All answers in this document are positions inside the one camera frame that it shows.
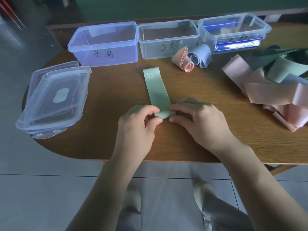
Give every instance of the wooden table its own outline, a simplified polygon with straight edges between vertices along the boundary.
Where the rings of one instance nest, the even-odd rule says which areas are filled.
[[[278,44],[284,48],[308,47],[308,25],[275,23],[262,42],[266,48]],[[244,56],[251,50],[241,51]],[[307,126],[292,133],[262,105],[251,104],[221,68],[236,53],[213,56],[207,69],[199,66],[186,73],[171,58],[144,60],[139,53],[136,63],[93,67],[83,117],[72,127],[49,139],[35,140],[59,155],[78,159],[107,160],[116,140],[118,119],[134,105],[150,104],[143,69],[159,67],[171,103],[185,97],[197,97],[214,104],[226,117],[233,134],[252,147],[265,164],[280,164],[273,174],[298,164],[308,164]],[[62,51],[45,67],[76,60]],[[219,162],[195,143],[180,125],[164,120],[155,130],[148,161]]]

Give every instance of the green resistance band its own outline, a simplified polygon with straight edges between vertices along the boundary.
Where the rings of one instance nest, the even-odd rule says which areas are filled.
[[[156,117],[162,119],[175,115],[175,111],[168,110],[171,105],[163,80],[161,79],[159,68],[151,68],[143,70],[145,83],[149,92],[151,104],[160,109],[159,113],[155,113]]]

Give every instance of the shoe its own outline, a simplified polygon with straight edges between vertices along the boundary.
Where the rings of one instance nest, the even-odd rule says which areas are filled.
[[[129,185],[125,191],[125,195],[121,203],[121,210],[127,206],[133,206],[138,210],[138,212],[140,212],[141,195],[139,190],[131,185]]]
[[[195,201],[196,201],[196,203],[197,203],[201,212],[202,212],[203,201],[204,201],[207,193],[210,193],[211,195],[214,195],[215,197],[217,197],[215,190],[211,186],[210,183],[208,183],[206,181],[199,181],[198,183],[196,183],[194,185]]]

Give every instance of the table leg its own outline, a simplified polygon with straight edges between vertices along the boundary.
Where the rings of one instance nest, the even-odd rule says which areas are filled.
[[[297,164],[280,164],[276,167],[270,166],[265,164],[265,167],[271,172],[273,176],[280,174],[284,171],[289,170],[290,168],[294,168],[295,166],[298,166]]]

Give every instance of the gray pants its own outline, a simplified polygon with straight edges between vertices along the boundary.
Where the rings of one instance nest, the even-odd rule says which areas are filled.
[[[205,230],[254,231],[248,215],[213,195],[206,195],[202,210]],[[123,208],[115,230],[140,231],[141,213],[131,206]]]

